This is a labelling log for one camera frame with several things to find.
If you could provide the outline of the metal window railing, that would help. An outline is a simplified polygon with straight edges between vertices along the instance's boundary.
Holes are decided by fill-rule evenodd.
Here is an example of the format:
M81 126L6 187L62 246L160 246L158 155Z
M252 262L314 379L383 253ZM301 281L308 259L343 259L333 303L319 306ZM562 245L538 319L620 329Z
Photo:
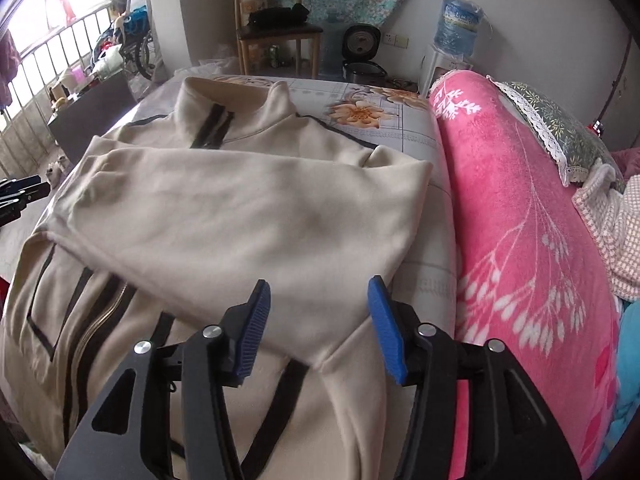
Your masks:
M150 88L155 52L144 0L74 10L22 0L6 27L20 53L1 111L1 174L23 177L59 146L70 159Z

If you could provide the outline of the clutter pile on cabinet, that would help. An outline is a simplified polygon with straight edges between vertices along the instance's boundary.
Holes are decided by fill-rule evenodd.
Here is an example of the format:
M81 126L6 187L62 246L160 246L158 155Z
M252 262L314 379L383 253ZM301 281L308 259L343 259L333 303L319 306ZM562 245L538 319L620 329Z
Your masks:
M123 72L150 81L156 49L145 0L110 0L54 32L34 51L52 74L42 75L51 107L58 108L101 80Z

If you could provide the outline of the pink floral blanket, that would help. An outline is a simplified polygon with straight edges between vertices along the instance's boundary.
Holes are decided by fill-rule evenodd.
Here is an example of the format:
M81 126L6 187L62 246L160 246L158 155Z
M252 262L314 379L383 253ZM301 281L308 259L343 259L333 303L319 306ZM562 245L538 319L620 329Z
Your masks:
M454 333L506 343L589 476L613 413L620 316L574 192L491 80L455 70L428 99L454 196Z

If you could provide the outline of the blue water bottle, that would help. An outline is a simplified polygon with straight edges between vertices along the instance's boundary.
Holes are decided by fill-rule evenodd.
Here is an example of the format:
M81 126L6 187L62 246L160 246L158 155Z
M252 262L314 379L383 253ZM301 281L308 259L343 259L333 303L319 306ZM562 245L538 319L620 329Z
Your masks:
M442 0L434 46L455 58L470 58L484 18L484 10L473 1Z

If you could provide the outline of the black item on chair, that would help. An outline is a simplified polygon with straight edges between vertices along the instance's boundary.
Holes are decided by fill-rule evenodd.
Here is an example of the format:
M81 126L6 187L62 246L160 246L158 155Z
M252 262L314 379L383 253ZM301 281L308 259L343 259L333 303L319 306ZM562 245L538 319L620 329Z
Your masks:
M274 6L251 13L248 24L256 30L295 28L305 25L309 14L310 11L301 3L290 8Z

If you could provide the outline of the wooden chair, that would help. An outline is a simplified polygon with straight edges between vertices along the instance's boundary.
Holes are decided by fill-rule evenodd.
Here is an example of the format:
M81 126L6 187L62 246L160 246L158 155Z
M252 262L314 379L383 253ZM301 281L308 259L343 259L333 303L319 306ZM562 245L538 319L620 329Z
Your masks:
M303 4L303 0L295 0L295 3ZM242 6L240 0L233 0L233 11L236 46L238 47L240 67L243 75L248 76L250 74L250 46L253 44L260 46L261 44L276 44L277 42L282 41L295 41L295 73L297 76L300 76L300 73L302 72L302 41L309 40L311 53L311 78L317 79L319 77L320 44L323 32L323 29L320 26L310 24L307 20L305 25L295 28L256 30L251 28L248 23L246 25L242 24Z

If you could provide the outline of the dark low cabinet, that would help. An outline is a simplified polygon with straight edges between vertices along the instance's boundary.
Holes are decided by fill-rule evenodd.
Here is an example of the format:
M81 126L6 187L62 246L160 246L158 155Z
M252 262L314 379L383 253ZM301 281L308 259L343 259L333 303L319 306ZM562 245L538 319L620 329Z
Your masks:
M48 123L50 133L72 164L79 162L94 136L107 133L137 104L123 72L67 104Z

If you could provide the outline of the pink checkered cloth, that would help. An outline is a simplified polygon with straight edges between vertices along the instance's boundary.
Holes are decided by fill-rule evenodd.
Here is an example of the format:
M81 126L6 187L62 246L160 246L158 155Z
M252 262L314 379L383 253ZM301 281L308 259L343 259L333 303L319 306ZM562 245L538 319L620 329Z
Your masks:
M572 197L574 207L597 245L612 292L639 300L639 177L624 192L613 188L614 167L597 159Z

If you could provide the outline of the white water dispenser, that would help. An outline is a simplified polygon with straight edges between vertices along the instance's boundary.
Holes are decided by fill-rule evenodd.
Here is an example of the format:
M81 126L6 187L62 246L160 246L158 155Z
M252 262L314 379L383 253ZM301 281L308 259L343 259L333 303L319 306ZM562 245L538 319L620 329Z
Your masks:
M421 96L427 96L432 85L440 77L452 70L470 70L473 65L465 58L457 58L431 44L422 58L418 89Z

